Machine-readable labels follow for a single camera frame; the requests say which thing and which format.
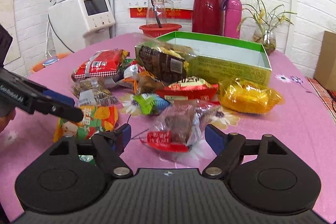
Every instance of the blue lid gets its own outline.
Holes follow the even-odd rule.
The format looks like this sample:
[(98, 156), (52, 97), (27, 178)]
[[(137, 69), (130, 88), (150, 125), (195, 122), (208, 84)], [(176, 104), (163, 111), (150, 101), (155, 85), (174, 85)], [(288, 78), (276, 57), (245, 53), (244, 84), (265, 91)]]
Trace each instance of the blue lid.
[(44, 61), (44, 62), (42, 63), (42, 65), (43, 65), (43, 66), (48, 66), (48, 65), (51, 65), (51, 64), (53, 64), (53, 63), (56, 63), (58, 60), (59, 60), (58, 57), (52, 57), (52, 58), (50, 58), (50, 59)]

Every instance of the person's hand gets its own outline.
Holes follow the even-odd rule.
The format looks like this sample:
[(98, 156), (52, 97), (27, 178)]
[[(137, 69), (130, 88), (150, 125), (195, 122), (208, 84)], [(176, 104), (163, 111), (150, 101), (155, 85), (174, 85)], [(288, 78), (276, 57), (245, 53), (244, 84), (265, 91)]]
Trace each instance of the person's hand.
[(5, 129), (10, 120), (14, 120), (15, 115), (16, 111), (14, 109), (6, 117), (0, 118), (0, 133)]

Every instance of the cardboard box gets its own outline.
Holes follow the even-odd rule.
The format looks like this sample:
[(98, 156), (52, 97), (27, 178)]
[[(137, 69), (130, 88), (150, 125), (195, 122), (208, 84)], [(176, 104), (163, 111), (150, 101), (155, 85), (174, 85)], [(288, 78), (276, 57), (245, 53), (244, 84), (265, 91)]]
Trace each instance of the cardboard box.
[(324, 32), (314, 78), (327, 90), (336, 90), (336, 34)]
[(234, 76), (268, 85), (272, 69), (265, 49), (259, 43), (178, 31), (162, 35), (158, 39), (196, 50), (199, 56), (191, 65), (191, 74), (211, 84), (218, 83), (227, 76)]

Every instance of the green cardboard box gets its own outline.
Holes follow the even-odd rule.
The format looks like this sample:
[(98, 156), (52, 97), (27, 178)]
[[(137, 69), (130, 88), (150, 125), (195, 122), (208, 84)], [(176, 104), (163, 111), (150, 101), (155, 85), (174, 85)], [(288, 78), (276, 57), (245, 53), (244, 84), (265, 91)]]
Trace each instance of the green cardboard box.
[(272, 68), (263, 45), (217, 35), (171, 32), (157, 39), (192, 47), (198, 57), (190, 74), (214, 84), (227, 76), (241, 77), (268, 86)]

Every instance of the table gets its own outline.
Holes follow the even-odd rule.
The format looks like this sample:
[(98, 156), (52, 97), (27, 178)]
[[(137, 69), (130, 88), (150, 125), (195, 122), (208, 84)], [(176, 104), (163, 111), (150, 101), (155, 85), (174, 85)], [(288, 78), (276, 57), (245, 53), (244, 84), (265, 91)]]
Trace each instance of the table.
[[(30, 76), (30, 79), (56, 92), (72, 96), (70, 74), (98, 50), (123, 48), (134, 57), (134, 45), (139, 42), (130, 34), (92, 45), (58, 61)], [(271, 54), (273, 69), (270, 86), (283, 94), (286, 102), (262, 116), (235, 113), (222, 109), (215, 115), (212, 124), (225, 133), (238, 132), (248, 139), (260, 139), (265, 133), (275, 135), (287, 145), (321, 178), (322, 190), (314, 210), (329, 222), (336, 220), (336, 127), (326, 108), (314, 93), (299, 70), (280, 52)], [(130, 90), (114, 93), (122, 102), (118, 124), (130, 117), (132, 135), (148, 128), (153, 117), (141, 115), (138, 106), (132, 103)], [(15, 195), (14, 183), (19, 173), (44, 152), (51, 144), (57, 118), (35, 113), (33, 116), (17, 111), (14, 121), (0, 134), (0, 202), (9, 220), (22, 212)], [(121, 158), (135, 172), (137, 168), (199, 168), (206, 167), (215, 157), (203, 139), (190, 153), (173, 159), (151, 150), (139, 140), (131, 140)]]

